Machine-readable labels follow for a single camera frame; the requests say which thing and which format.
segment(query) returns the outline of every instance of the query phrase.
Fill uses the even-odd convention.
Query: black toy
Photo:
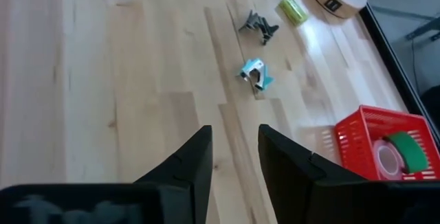
[[[271,39],[271,37],[274,36],[274,33],[277,31],[279,26],[269,25],[267,23],[266,18],[261,17],[257,13],[253,13],[253,11],[250,10],[246,23],[242,27],[240,27],[239,31],[241,31],[243,28],[247,28],[251,30],[255,30],[259,28],[263,33],[263,45],[266,45],[266,43]]]

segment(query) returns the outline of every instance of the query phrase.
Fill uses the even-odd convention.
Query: red crate
[[[428,157],[428,169],[407,174],[402,180],[440,178],[440,156],[425,119],[386,109],[360,106],[359,110],[336,124],[335,136],[342,166],[370,180],[385,180],[375,166],[372,142],[386,135],[405,131]]]

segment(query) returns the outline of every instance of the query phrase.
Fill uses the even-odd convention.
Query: blue clip
[[[251,78],[251,73],[256,73],[257,81],[254,86],[260,91],[266,90],[267,86],[274,81],[274,79],[269,76],[267,65],[265,65],[260,58],[247,60],[243,68],[241,68],[239,75],[248,81],[248,78]]]

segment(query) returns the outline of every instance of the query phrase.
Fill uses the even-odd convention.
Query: green tape
[[[398,132],[386,137],[399,151],[405,163],[405,173],[420,172],[428,168],[428,158],[420,145],[406,132]]]
[[[309,18],[295,0],[282,0],[279,6],[295,26],[301,25]]]

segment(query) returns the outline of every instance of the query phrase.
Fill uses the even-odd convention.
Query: tape roll
[[[382,139],[375,141],[373,156],[381,179],[402,180],[405,163],[391,143]]]
[[[414,173],[428,168],[428,158],[420,145],[406,132],[398,132],[386,137],[394,145],[404,160],[405,173]]]

